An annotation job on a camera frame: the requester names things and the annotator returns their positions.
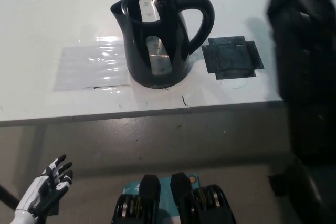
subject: white robotic arm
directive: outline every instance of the white robotic arm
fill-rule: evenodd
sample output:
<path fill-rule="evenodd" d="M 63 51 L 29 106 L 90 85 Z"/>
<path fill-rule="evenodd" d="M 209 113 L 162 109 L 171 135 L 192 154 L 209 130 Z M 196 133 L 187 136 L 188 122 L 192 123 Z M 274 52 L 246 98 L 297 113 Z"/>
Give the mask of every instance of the white robotic arm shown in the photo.
<path fill-rule="evenodd" d="M 11 224 L 42 224 L 72 184 L 72 163 L 60 166 L 66 159 L 63 155 L 52 162 L 30 185 L 15 210 Z"/>

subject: logo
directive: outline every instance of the logo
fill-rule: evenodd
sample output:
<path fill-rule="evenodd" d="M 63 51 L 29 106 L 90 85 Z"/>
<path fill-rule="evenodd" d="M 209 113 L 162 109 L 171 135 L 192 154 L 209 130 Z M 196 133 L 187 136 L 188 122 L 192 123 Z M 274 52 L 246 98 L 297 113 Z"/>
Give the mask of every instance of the logo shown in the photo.
<path fill-rule="evenodd" d="M 197 178 L 196 178 L 194 175 L 191 175 L 191 176 L 189 177 L 189 180 L 190 180 L 190 183 L 191 183 L 191 184 L 194 184 L 194 183 L 197 182 Z"/>

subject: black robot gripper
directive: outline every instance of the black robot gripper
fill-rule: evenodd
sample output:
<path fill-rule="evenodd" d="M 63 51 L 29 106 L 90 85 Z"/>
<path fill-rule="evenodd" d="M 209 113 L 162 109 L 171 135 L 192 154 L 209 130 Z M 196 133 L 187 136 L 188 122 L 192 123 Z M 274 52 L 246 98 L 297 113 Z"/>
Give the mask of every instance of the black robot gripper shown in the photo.
<path fill-rule="evenodd" d="M 139 194 L 122 194 L 116 204 L 112 223 L 155 224 L 159 208 L 161 185 L 155 175 L 145 175 Z"/>
<path fill-rule="evenodd" d="M 217 185 L 192 189 L 184 173 L 172 175 L 171 190 L 181 224 L 236 224 L 230 205 Z"/>

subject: table surface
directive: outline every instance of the table surface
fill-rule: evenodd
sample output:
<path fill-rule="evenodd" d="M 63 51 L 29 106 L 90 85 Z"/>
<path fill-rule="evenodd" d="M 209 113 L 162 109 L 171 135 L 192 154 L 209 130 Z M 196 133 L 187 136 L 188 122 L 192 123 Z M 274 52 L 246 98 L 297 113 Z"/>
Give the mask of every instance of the table surface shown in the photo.
<path fill-rule="evenodd" d="M 117 1 L 0 0 L 0 124 L 184 113 L 280 101 L 265 19 L 267 0 L 211 0 L 216 20 L 210 37 L 244 35 L 247 41 L 254 40 L 265 65 L 256 70 L 255 78 L 216 80 L 207 73 L 202 55 L 193 55 L 198 60 L 188 76 L 168 90 L 148 89 L 129 77 L 126 86 L 55 91 L 64 48 L 78 46 L 83 38 L 122 36 L 110 12 Z M 202 16 L 196 10 L 183 14 L 193 37 Z"/>

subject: kettle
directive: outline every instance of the kettle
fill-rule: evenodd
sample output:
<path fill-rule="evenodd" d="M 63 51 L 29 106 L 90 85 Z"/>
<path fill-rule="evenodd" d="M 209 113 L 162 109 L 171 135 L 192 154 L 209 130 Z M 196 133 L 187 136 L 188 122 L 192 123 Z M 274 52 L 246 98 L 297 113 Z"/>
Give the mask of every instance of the kettle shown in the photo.
<path fill-rule="evenodd" d="M 203 14 L 200 29 L 189 41 L 182 11 Z M 215 11 L 210 0 L 121 0 L 111 11 L 122 30 L 128 70 L 148 88 L 167 88 L 188 74 L 189 55 L 210 34 Z"/>

